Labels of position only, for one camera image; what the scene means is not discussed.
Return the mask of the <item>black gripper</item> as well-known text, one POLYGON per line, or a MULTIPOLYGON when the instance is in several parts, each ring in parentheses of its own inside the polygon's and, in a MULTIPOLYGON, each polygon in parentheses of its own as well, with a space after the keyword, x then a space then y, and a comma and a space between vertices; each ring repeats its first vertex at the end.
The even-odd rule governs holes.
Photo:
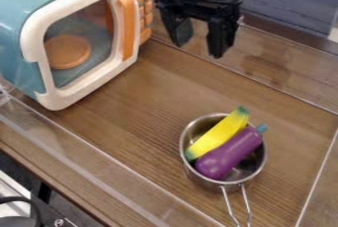
POLYGON ((203 21, 209 27, 209 54, 221 58, 234 45, 242 0, 158 0, 157 3, 171 42, 182 47, 193 37, 191 19, 203 21))

